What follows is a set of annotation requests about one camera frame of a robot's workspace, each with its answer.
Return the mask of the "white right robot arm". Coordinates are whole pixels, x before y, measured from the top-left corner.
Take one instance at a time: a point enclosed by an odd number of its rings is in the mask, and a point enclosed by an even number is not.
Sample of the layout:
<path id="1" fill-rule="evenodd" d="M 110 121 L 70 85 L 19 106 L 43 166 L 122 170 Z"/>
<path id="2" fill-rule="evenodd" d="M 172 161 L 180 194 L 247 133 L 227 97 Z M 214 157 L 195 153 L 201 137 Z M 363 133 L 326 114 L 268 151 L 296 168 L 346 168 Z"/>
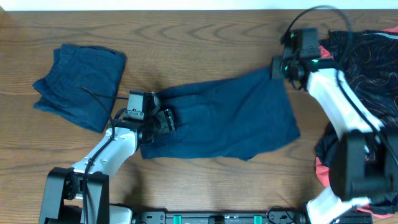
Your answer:
<path id="1" fill-rule="evenodd" d="M 285 47 L 271 63 L 273 79 L 298 81 L 318 101 L 338 137 L 329 185 L 307 202 L 296 223 L 336 223 L 354 207 L 397 195 L 397 135 L 360 102 L 331 58 L 315 47 Z"/>

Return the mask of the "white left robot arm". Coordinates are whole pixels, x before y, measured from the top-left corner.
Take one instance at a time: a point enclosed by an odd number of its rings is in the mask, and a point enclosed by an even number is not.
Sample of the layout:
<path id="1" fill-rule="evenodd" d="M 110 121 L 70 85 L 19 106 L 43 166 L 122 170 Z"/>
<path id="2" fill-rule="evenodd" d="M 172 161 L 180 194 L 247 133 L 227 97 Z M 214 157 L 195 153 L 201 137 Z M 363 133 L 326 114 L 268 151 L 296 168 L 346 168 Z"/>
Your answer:
<path id="1" fill-rule="evenodd" d="M 126 108 L 108 116 L 104 138 L 87 156 L 49 172 L 40 223 L 140 223 L 133 208 L 110 202 L 109 183 L 142 145 L 175 131 L 175 122 L 154 92 L 131 91 L 127 100 Z"/>

